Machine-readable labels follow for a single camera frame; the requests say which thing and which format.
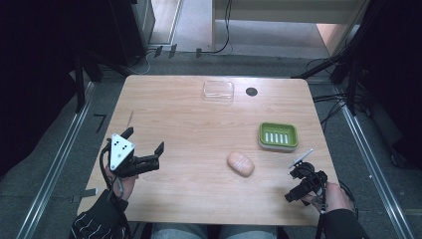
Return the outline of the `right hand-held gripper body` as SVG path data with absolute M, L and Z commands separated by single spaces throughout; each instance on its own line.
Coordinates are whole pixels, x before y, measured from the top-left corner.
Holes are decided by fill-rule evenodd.
M 314 150 L 310 148 L 306 153 L 295 159 L 289 166 L 289 170 L 291 172 L 296 168 L 299 171 L 298 179 L 301 182 L 297 186 L 301 187 L 305 191 L 305 196 L 313 192 L 317 197 L 323 198 L 327 175 L 322 170 L 315 171 L 314 166 L 310 162 L 306 162 L 306 158 L 313 151 Z

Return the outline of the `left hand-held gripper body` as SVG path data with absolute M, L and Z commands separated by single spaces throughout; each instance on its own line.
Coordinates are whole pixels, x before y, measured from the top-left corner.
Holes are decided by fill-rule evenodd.
M 114 133 L 111 136 L 109 168 L 118 177 L 132 177 L 159 168 L 159 156 L 135 156 L 135 144 Z

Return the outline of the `person's left hand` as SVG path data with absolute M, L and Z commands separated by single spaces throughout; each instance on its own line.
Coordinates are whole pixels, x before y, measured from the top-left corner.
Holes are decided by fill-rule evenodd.
M 105 175 L 116 197 L 127 201 L 132 194 L 135 183 L 138 180 L 138 176 L 135 175 L 125 178 L 117 177 L 110 171 L 108 165 L 105 167 Z

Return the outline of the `person's right hand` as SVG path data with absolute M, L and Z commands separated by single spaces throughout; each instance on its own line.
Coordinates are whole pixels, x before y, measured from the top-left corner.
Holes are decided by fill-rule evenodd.
M 329 213 L 337 209 L 346 209 L 351 211 L 352 204 L 345 191 L 335 183 L 328 182 L 325 185 L 325 195 L 319 199 L 316 195 L 307 194 L 302 201 L 313 205 L 318 212 Z

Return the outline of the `green soap dish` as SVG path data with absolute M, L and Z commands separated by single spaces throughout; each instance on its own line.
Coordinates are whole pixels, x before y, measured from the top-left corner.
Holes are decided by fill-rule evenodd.
M 265 149 L 294 151 L 299 144 L 297 129 L 288 123 L 262 122 L 258 143 Z

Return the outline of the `pink soap bar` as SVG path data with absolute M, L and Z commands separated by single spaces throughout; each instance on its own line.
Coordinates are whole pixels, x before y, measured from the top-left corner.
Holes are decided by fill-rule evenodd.
M 239 152 L 231 152 L 227 157 L 227 163 L 232 169 L 244 177 L 249 177 L 255 169 L 253 161 Z

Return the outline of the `grey tape strip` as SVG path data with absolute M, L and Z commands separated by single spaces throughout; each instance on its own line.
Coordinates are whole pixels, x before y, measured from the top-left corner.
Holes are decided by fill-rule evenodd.
M 81 191 L 79 194 L 73 195 L 71 198 L 72 203 L 79 203 L 82 201 L 83 198 L 96 196 L 98 194 L 98 190 L 96 188 L 86 189 Z

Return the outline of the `black metal stand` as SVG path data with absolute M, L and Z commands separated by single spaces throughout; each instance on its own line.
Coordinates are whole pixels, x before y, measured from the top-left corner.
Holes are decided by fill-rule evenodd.
M 76 83 L 76 96 L 77 107 L 76 112 L 80 113 L 83 106 L 86 104 L 85 81 L 84 73 L 87 73 L 92 82 L 100 82 L 103 78 L 99 64 L 105 65 L 125 78 L 130 75 L 128 70 L 113 63 L 106 57 L 94 51 L 76 51 L 74 54 L 75 63 L 75 83 Z
M 356 96 L 357 79 L 359 77 L 358 53 L 360 43 L 358 41 L 350 41 L 335 56 L 324 59 L 315 67 L 305 70 L 303 73 L 292 76 L 292 79 L 308 79 L 315 74 L 334 66 L 334 70 L 329 76 L 329 80 L 334 85 L 341 84 L 348 79 L 346 87 L 346 106 L 350 113 L 355 116 L 354 98 Z

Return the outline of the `clear plastic container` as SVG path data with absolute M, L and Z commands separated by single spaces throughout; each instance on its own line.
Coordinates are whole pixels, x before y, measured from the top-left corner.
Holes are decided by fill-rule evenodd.
M 230 103 L 234 100 L 234 84 L 225 81 L 206 81 L 203 84 L 202 96 L 206 101 Z

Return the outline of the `dark cabinet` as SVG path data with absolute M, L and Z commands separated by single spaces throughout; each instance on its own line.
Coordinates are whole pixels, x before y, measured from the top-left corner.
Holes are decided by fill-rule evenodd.
M 128 66 L 145 57 L 155 16 L 151 0 L 108 0 L 117 31 L 117 61 Z

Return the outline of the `aluminium floor rail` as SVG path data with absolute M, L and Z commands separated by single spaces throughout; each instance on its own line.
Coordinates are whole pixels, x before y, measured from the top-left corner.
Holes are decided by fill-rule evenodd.
M 78 133 L 85 121 L 86 115 L 93 101 L 93 96 L 98 83 L 88 83 L 85 89 L 86 102 L 81 110 L 76 113 L 72 119 L 65 137 L 57 151 L 54 160 L 41 184 L 41 187 L 33 200 L 31 207 L 25 217 L 24 222 L 16 236 L 16 239 L 32 239 L 36 228 L 44 214 L 53 190 L 67 162 L 68 156 L 75 143 Z
M 343 107 L 342 113 L 359 148 L 366 168 L 369 171 L 369 177 L 374 183 L 398 239 L 416 239 L 396 196 L 394 195 L 383 171 L 381 170 L 381 167 L 377 162 L 377 158 L 374 155 L 366 136 L 364 135 L 357 117 L 351 113 L 348 107 Z

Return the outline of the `white furniture frame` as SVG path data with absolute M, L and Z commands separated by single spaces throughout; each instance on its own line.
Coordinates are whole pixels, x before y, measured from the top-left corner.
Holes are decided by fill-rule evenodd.
M 232 0 L 231 18 L 315 23 L 328 53 L 338 54 L 370 0 Z

